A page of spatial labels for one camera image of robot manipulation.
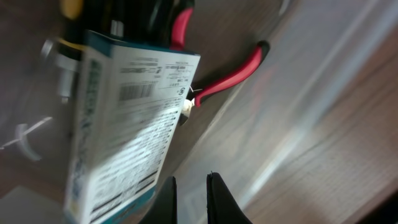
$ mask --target barcode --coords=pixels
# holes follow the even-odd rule
[[[134,100],[152,96],[156,83],[133,84],[122,86],[119,94],[119,101]]]

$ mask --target box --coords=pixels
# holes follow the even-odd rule
[[[117,223],[154,194],[200,56],[89,32],[64,211]]]

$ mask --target red pliers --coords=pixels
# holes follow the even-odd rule
[[[181,0],[180,4],[177,6],[170,37],[170,49],[184,49],[185,31],[187,29],[189,19],[193,13],[194,5],[194,0]],[[195,91],[193,94],[188,94],[181,112],[182,116],[180,117],[180,124],[184,124],[187,121],[192,107],[200,107],[201,103],[205,100],[204,96],[210,96],[214,93],[235,86],[251,76],[265,59],[269,50],[270,45],[267,41],[262,40],[258,42],[254,52],[243,63],[243,65],[241,65],[234,72],[204,87],[202,90]]]

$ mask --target label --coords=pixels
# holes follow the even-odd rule
[[[156,184],[199,58],[114,47],[90,187],[90,222],[116,212]]]

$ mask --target red handle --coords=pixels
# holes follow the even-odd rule
[[[172,50],[183,50],[185,47],[185,31],[191,18],[193,8],[184,9],[174,20],[171,47]]]
[[[232,86],[237,85],[243,80],[247,79],[251,74],[253,74],[257,68],[260,66],[261,62],[265,59],[268,54],[270,47],[266,41],[260,41],[257,44],[256,49],[253,54],[248,58],[248,60],[236,71],[231,73],[225,78],[218,80],[217,82],[206,87],[203,91],[195,96],[195,106],[200,107],[201,99]]]

